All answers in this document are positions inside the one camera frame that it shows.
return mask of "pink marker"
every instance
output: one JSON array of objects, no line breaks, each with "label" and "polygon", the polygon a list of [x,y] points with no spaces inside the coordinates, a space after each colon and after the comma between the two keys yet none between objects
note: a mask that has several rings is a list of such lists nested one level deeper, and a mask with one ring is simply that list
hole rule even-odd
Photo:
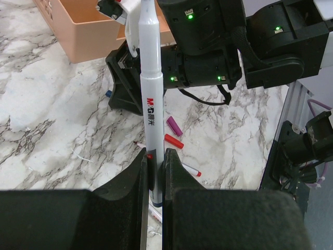
[{"label": "pink marker", "polygon": [[[145,148],[146,145],[145,144],[142,144],[142,143],[139,143],[139,142],[133,142],[135,145],[137,145],[139,148]],[[197,176],[197,177],[200,177],[202,175],[202,173],[193,168],[193,167],[190,167],[189,165],[186,165],[184,163],[182,163],[183,167],[187,170],[187,172],[189,172],[190,174],[192,174],[193,176]]]},{"label": "pink marker", "polygon": [[183,135],[182,130],[180,129],[180,127],[178,126],[178,124],[176,123],[175,119],[173,119],[172,116],[170,116],[169,119],[166,120],[166,122],[171,128],[172,132],[174,132],[177,136],[180,137]]}]

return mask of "red marker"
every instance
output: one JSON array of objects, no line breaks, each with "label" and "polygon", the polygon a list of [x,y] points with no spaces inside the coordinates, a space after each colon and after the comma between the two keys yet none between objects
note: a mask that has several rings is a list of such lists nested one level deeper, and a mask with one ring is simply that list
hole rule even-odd
[{"label": "red marker", "polygon": [[180,149],[183,149],[184,147],[184,144],[182,142],[180,142],[179,140],[177,140],[176,138],[172,137],[169,134],[165,134],[164,140]]}]

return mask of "black foam pad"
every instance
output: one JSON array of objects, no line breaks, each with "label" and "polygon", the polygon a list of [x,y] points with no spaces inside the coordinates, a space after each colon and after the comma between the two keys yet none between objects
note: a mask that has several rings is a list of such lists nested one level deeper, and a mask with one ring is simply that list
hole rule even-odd
[{"label": "black foam pad", "polygon": [[173,249],[311,249],[293,198],[280,191],[179,190]]}]

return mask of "white pen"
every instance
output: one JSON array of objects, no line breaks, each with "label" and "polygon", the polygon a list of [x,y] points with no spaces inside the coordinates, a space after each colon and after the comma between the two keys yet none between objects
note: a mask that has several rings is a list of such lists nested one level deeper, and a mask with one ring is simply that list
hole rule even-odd
[{"label": "white pen", "polygon": [[158,220],[160,223],[162,223],[162,215],[149,204],[148,211],[156,220]]},{"label": "white pen", "polygon": [[160,23],[154,0],[141,1],[139,20],[141,95],[147,144],[150,199],[162,206],[162,165],[164,161],[163,74]]},{"label": "white pen", "polygon": [[[146,147],[145,144],[142,144],[142,143],[139,143],[139,142],[134,142],[134,144],[136,144],[139,148],[145,148]],[[182,163],[182,165],[193,176],[200,177],[202,175],[202,173],[199,170],[197,170],[193,167],[190,167],[189,165],[187,165],[185,163]]]}]

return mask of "white marble countertop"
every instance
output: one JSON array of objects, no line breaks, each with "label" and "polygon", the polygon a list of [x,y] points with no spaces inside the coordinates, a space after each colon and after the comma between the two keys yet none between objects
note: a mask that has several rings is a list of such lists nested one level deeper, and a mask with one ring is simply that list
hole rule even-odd
[{"label": "white marble countertop", "polygon": [[[108,107],[112,86],[104,59],[68,61],[31,0],[0,0],[0,189],[93,190],[126,168],[143,119]],[[179,156],[203,186],[259,187],[287,89],[247,90],[242,79],[228,107],[167,91],[165,118],[184,132]],[[216,87],[189,91],[223,100]],[[161,226],[149,218],[148,231],[148,248],[160,248]]]}]

